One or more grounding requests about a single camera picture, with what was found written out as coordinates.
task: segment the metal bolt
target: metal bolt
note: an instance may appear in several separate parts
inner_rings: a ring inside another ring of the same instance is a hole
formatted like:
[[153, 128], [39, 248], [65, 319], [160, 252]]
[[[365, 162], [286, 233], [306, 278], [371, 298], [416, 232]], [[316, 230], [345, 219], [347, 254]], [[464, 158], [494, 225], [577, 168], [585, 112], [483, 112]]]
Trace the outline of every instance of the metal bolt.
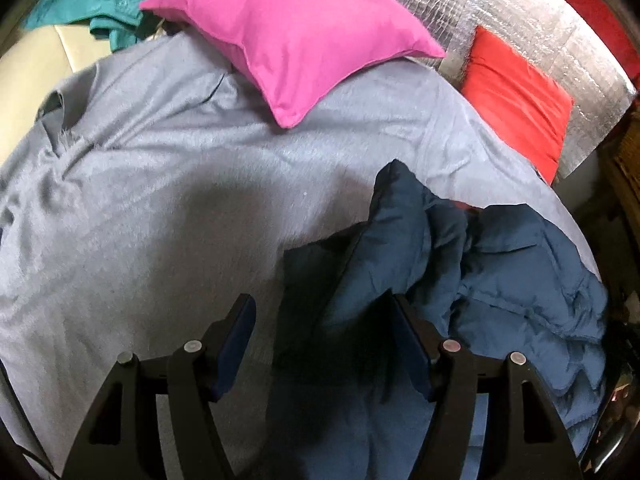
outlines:
[[520, 352], [512, 352], [510, 358], [513, 363], [516, 363], [519, 366], [522, 366], [527, 362], [527, 358], [524, 357], [524, 354], [521, 354]]
[[461, 348], [460, 343], [453, 339], [447, 339], [444, 343], [442, 343], [442, 347], [447, 352], [451, 353], [459, 352]]
[[184, 344], [184, 351], [190, 354], [200, 351], [201, 348], [202, 348], [202, 343], [197, 339], [194, 339], [193, 341], [187, 341]]
[[128, 365], [130, 362], [133, 361], [133, 354], [128, 350], [124, 352], [120, 352], [118, 354], [118, 357], [116, 357], [116, 361], [121, 365]]

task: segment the blanket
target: blanket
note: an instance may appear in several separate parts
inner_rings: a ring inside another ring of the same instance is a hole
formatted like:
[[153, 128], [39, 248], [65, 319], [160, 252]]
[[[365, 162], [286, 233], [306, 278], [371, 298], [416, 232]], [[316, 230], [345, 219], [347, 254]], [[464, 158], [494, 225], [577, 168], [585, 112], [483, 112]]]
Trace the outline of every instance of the blanket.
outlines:
[[121, 351], [169, 354], [240, 292], [257, 301], [256, 327], [212, 409], [232, 467], [250, 466], [267, 431], [284, 250], [366, 220], [394, 158], [440, 197], [527, 203], [597, 272], [529, 161], [411, 61], [358, 72], [287, 131], [192, 28], [60, 83], [0, 168], [0, 360], [57, 471]]
[[[529, 206], [463, 210], [396, 160], [378, 174], [366, 222], [284, 260], [269, 478], [409, 477], [434, 405], [401, 365], [387, 290], [475, 354], [526, 355], [575, 451], [584, 446], [603, 394], [607, 294]], [[486, 400], [478, 395], [463, 479], [478, 474]]]

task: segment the navy blue comforter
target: navy blue comforter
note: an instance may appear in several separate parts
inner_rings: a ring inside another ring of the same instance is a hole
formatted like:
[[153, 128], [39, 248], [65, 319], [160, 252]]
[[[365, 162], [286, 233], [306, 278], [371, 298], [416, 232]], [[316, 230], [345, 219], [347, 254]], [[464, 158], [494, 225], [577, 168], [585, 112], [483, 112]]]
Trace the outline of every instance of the navy blue comforter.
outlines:
[[[602, 398], [606, 291], [575, 246], [527, 205], [465, 210], [395, 160], [369, 220], [287, 251], [262, 464], [279, 479], [408, 477], [433, 405], [412, 387], [380, 297], [405, 293], [419, 316], [472, 352], [523, 352], [574, 449]], [[463, 478], [478, 471], [478, 396]]]

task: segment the cream leather seat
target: cream leather seat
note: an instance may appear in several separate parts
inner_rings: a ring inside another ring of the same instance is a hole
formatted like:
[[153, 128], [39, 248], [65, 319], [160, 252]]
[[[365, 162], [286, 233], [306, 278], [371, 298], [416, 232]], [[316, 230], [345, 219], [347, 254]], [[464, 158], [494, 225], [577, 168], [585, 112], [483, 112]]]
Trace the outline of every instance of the cream leather seat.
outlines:
[[96, 40], [85, 25], [51, 25], [22, 35], [0, 58], [0, 165], [54, 86], [110, 53], [109, 41]]

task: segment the black bracket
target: black bracket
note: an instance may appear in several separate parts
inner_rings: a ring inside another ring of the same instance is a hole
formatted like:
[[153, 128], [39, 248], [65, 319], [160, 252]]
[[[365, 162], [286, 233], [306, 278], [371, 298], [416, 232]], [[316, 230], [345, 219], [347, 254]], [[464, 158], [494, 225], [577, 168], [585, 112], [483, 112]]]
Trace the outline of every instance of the black bracket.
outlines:
[[130, 352], [120, 354], [80, 427], [62, 479], [166, 480], [156, 395], [168, 394], [184, 479], [233, 480], [209, 402], [231, 389], [255, 316], [254, 299], [242, 294], [201, 340], [170, 356], [140, 362]]
[[535, 368], [519, 352], [476, 356], [390, 297], [392, 327], [416, 390], [437, 402], [410, 480], [458, 480], [476, 394], [489, 394], [478, 480], [581, 480], [571, 441]]

